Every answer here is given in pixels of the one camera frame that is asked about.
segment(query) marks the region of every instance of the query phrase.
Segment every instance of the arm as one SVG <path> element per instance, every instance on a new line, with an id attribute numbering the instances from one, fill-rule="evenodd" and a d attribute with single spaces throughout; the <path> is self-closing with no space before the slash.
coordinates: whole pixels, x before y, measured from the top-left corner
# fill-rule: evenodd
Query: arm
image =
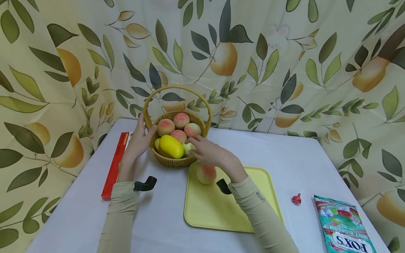
<path id="1" fill-rule="evenodd" d="M 154 125 L 145 135 L 145 128 L 141 112 L 131 141 L 119 163 L 117 183 L 113 186 L 97 253 L 130 252 L 131 231 L 139 203 L 139 192 L 134 191 L 134 167 L 137 158 L 146 151 L 156 132 Z"/>
<path id="2" fill-rule="evenodd" d="M 266 253 L 298 253 L 284 224 L 250 177 L 228 187 Z"/>
<path id="3" fill-rule="evenodd" d="M 97 253 L 130 252 L 131 231 L 139 202 L 139 192 L 133 190 L 134 182 L 113 186 Z"/>
<path id="4" fill-rule="evenodd" d="M 189 138 L 196 150 L 190 153 L 200 162 L 220 167 L 230 178 L 229 189 L 247 215 L 266 253 L 297 253 L 298 249 L 283 223 L 246 173 L 239 159 L 228 150 L 197 136 Z"/>

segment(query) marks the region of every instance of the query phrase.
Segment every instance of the fox's candy bag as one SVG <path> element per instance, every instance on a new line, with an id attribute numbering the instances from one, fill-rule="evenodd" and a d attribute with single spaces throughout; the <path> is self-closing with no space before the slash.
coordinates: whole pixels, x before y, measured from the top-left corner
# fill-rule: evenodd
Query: fox's candy bag
<path id="1" fill-rule="evenodd" d="M 328 253 L 376 253 L 355 206 L 314 197 Z"/>

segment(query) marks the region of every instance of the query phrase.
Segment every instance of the yellow bell pepper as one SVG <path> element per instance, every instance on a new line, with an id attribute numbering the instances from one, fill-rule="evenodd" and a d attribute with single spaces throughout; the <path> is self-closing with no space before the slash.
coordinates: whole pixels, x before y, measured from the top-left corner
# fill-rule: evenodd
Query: yellow bell pepper
<path id="1" fill-rule="evenodd" d="M 164 135 L 160 138 L 158 153 L 168 158 L 180 159 L 184 155 L 184 148 L 173 136 Z"/>

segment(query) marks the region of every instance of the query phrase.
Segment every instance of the wicker basket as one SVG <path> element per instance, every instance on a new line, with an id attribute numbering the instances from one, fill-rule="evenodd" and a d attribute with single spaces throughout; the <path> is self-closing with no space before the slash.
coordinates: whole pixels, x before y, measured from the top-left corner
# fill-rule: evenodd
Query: wicker basket
<path id="1" fill-rule="evenodd" d="M 183 89 L 186 91 L 189 91 L 195 95 L 197 95 L 200 99 L 202 99 L 202 101 L 204 102 L 205 106 L 208 109 L 208 120 L 207 120 L 207 124 L 204 125 L 204 122 L 195 114 L 189 113 L 189 112 L 184 112 L 184 111 L 172 111 L 172 112 L 168 112 L 165 113 L 163 115 L 161 115 L 160 117 L 158 117 L 154 124 L 157 125 L 159 123 L 159 121 L 161 121 L 162 119 L 170 119 L 173 120 L 174 117 L 176 116 L 176 114 L 178 113 L 185 113 L 190 117 L 190 122 L 192 123 L 196 123 L 197 125 L 200 126 L 201 128 L 201 136 L 202 137 L 206 137 L 208 134 L 208 130 L 211 126 L 211 107 L 209 106 L 207 100 L 201 96 L 199 93 L 197 93 L 196 91 L 189 89 L 187 87 L 184 86 L 178 86 L 178 85 L 174 85 L 174 86 L 166 86 L 160 89 L 155 90 L 154 92 L 152 92 L 152 94 L 149 95 L 149 97 L 145 100 L 145 105 L 143 107 L 144 112 L 145 112 L 145 124 L 146 124 L 146 128 L 151 129 L 151 127 L 153 126 L 151 117 L 148 113 L 148 105 L 149 105 L 149 101 L 153 98 L 153 96 L 155 96 L 157 93 L 165 90 L 165 89 Z M 158 134 L 156 133 L 153 137 L 151 142 L 149 143 L 149 147 L 152 149 L 153 154 L 155 155 L 156 159 L 163 165 L 167 166 L 167 167 L 171 167 L 171 168 L 184 168 L 184 167 L 188 167 L 190 166 L 193 162 L 196 161 L 196 159 L 194 157 L 186 157 L 186 158 L 181 158 L 181 159 L 171 159 L 171 158 L 166 158 L 162 155 L 160 155 L 156 150 L 155 150 L 155 140 L 159 138 Z"/>

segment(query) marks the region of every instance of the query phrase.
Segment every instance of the black wrist strap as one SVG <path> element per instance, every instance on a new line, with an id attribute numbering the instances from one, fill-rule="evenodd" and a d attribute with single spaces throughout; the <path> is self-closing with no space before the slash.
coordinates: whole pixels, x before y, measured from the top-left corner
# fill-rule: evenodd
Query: black wrist strap
<path id="1" fill-rule="evenodd" d="M 155 187 L 157 181 L 153 176 L 149 176 L 144 183 L 137 181 L 135 182 L 134 191 L 150 191 Z"/>
<path id="2" fill-rule="evenodd" d="M 220 190 L 222 191 L 223 194 L 226 194 L 226 195 L 232 194 L 232 192 L 228 188 L 228 185 L 225 182 L 225 179 L 219 180 L 217 182 L 217 185 L 218 185 L 218 187 L 220 188 Z"/>

